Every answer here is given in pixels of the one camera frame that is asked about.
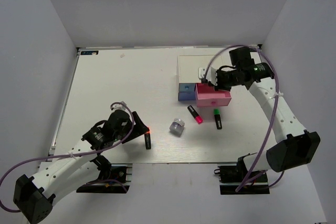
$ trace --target purple cable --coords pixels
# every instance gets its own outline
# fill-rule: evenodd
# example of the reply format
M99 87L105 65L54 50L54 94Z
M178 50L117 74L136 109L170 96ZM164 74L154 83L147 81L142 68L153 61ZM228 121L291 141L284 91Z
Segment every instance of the purple cable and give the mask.
M118 183L122 189L124 189L125 193L127 193L127 189L126 187L123 185L123 183L121 183L120 181L116 180L116 179L104 179L104 180L94 180L91 182L86 183L85 186L90 186L90 185L94 185L94 184L98 184L98 183L106 183L106 182L114 182L114 183Z
M231 49L231 48L234 48L234 47L249 47L249 48L253 48L253 49L256 49L258 54L264 58L267 63L269 64L269 66L271 67L273 73L274 73L274 79L275 79L275 91L276 93L279 93L279 80L278 80L278 75L275 71L275 68L272 64L272 62L270 62L270 60L263 54L263 52L261 52L261 50L259 48L254 48L254 47L250 47L250 46L245 46L245 45L233 45L233 46L229 46L229 47L226 47L224 49L222 49L221 51L219 51L209 62L207 68L206 68L206 71L205 71L205 74L204 74L204 78L206 78L207 76L207 73L209 71L209 68L211 66L211 64L214 62L214 60L219 56L221 55L224 51L228 50L228 49ZM273 111L272 111L272 115L271 115L271 118L269 120L269 126L268 126L268 130L266 132L266 136L265 136L265 139L260 147L260 150L258 151L257 153L257 156L256 156L256 159L253 161L250 169L248 170L247 174L245 175L243 181L240 183L240 185L236 188L236 192L239 192L241 190L241 188L243 186L246 185L247 181L249 180L249 177L254 169L254 167L256 166L257 162L259 161L260 159L260 156L262 154L262 152L264 151L265 149L265 146L266 146L266 143L268 141L268 138L269 138L269 135L271 133L271 130L272 130L272 127L273 127L273 124L274 124L274 120L275 120L275 114L276 114L276 111L277 111L277 107L278 107L278 101L279 101L279 97L276 95L275 96L275 100L274 100L274 107L273 107Z
M108 148L105 148L105 149L102 149L102 150L98 150L98 151L75 153L75 154L72 154L72 155L70 155L70 154L63 154L63 155L55 155L55 156L47 156L47 157L36 157L36 158L31 158L31 159L22 161L22 162L20 162L20 163L18 163L16 165L14 165L12 168L10 168L8 171L5 172L5 174L0 179L0 187L1 187L2 183L3 183L3 181L5 180L5 178L8 176L8 174L12 172L12 170L14 170L14 169L16 169L19 166L22 166L24 164L27 164L27 163L30 163L30 162L34 162L34 161L40 161L40 160L44 160L45 161L47 159L52 159L52 158L69 158L69 157L87 156L87 155L91 155L91 154L100 154L100 153L102 153L104 151L107 151L109 149L115 148L119 144L121 144L122 142L124 142L130 136L130 134L133 131L133 128L134 128L134 116L132 114L132 111L124 103L114 102L114 103L111 104L111 107L114 106L114 105L116 105L116 104L124 106L127 109L127 111L130 113L131 118L132 118L132 126L131 126L131 129L130 129L129 133L127 133L127 135L121 141L119 141L117 144L112 145L112 146L110 146ZM0 200L0 207L2 209L4 209L5 211L7 211L7 212L21 212L20 210L15 210L15 209L7 208L1 202L1 200Z

